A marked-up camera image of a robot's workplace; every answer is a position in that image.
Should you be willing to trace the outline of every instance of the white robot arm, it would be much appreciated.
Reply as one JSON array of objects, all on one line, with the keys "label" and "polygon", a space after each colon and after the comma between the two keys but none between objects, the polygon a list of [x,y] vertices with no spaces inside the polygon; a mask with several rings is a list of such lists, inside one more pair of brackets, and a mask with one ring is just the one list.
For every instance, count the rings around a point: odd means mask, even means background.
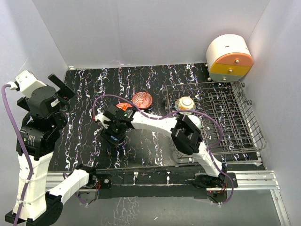
[{"label": "white robot arm", "polygon": [[[48,226],[56,222],[63,205],[82,186],[95,184],[95,168],[79,165],[58,186],[46,192],[46,176],[53,156],[55,141],[67,123],[61,110],[75,94],[54,74],[48,77],[60,90],[47,86],[35,76],[24,71],[9,82],[11,90],[22,92],[26,97],[18,100],[18,106],[28,111],[20,129],[17,142],[20,164],[19,187],[16,204],[5,216],[9,223],[27,221],[28,226]],[[28,179],[30,164],[32,177]]]},{"label": "white robot arm", "polygon": [[[155,116],[147,113],[144,114],[149,117]],[[220,170],[222,170],[222,163],[216,158],[213,160],[211,159],[206,150],[206,145],[200,136],[199,129],[186,115],[181,116],[179,119],[172,117],[162,120],[153,120],[145,117],[140,112],[130,109],[124,112],[123,110],[110,105],[104,113],[99,113],[95,117],[95,120],[100,121],[105,128],[101,135],[115,145],[118,144],[124,136],[124,131],[122,127],[118,125],[119,123],[120,125],[126,123],[130,128],[134,129],[148,129],[153,132],[162,133],[173,139],[178,151],[191,154],[204,168],[207,175],[212,177],[218,177],[220,175],[220,171],[216,168],[214,162]]]}]

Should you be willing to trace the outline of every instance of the white wall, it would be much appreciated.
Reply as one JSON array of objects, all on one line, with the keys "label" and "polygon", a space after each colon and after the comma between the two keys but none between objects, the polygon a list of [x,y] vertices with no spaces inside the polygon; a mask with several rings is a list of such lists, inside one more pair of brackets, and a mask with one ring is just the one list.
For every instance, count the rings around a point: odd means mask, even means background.
[{"label": "white wall", "polygon": [[254,65],[246,92],[267,139],[265,166],[274,170],[293,226],[301,221],[301,2],[271,0],[248,46]]},{"label": "white wall", "polygon": [[[14,81],[25,69],[47,82],[51,73],[62,79],[67,65],[31,0],[0,0],[0,85]],[[20,126],[25,111],[16,101],[21,95],[7,90],[7,96]],[[4,216],[16,202],[19,164],[16,136],[2,100],[0,118],[0,225],[11,225],[4,222]]]},{"label": "white wall", "polygon": [[206,61],[210,42],[248,40],[269,0],[33,0],[68,66]]}]

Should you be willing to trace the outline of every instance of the dish rack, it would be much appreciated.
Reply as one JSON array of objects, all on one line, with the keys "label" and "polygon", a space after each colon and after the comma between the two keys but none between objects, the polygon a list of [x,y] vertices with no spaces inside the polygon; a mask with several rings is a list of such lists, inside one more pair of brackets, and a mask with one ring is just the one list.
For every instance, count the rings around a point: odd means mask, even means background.
[{"label": "dish rack", "polygon": [[[239,81],[167,85],[166,109],[171,113],[176,110],[177,99],[190,97],[197,111],[208,114],[222,128],[224,138],[219,146],[212,148],[213,154],[257,152],[265,148],[266,141],[251,109],[252,101],[244,93],[244,86]],[[217,142],[220,137],[217,127],[209,119],[198,117],[206,145]]]}]

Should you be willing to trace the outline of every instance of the patterned plate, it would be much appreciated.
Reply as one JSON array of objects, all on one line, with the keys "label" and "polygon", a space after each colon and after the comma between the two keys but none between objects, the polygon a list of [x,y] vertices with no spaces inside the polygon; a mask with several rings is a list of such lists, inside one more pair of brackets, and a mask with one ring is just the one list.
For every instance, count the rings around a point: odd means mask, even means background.
[{"label": "patterned plate", "polygon": [[127,109],[128,107],[132,107],[132,106],[131,106],[130,104],[128,104],[128,103],[120,103],[120,104],[117,104],[116,107],[118,107],[118,108],[120,108],[120,109],[126,111],[126,109]]},{"label": "patterned plate", "polygon": [[140,109],[146,109],[152,104],[152,96],[148,92],[139,92],[133,96],[132,102]]}]

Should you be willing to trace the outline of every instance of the black countertop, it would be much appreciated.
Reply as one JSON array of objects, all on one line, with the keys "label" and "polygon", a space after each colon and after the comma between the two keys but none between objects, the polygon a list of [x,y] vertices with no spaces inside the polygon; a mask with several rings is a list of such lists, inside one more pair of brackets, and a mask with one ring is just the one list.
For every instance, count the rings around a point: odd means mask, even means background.
[{"label": "black countertop", "polygon": [[[66,114],[67,126],[55,146],[49,171],[74,170],[84,163],[97,169],[143,166],[174,166],[170,138],[148,130],[130,130],[119,147],[112,147],[100,137],[101,127],[92,120],[92,104],[96,97],[114,94],[131,100],[140,91],[153,96],[149,113],[166,115],[162,98],[166,85],[206,82],[204,64],[160,65],[124,68],[103,68],[68,71],[65,83],[75,91],[71,110]],[[99,101],[99,112],[108,104],[118,104],[114,98]],[[225,157],[215,155],[222,161]],[[255,153],[227,155],[227,161],[257,160]]]}]

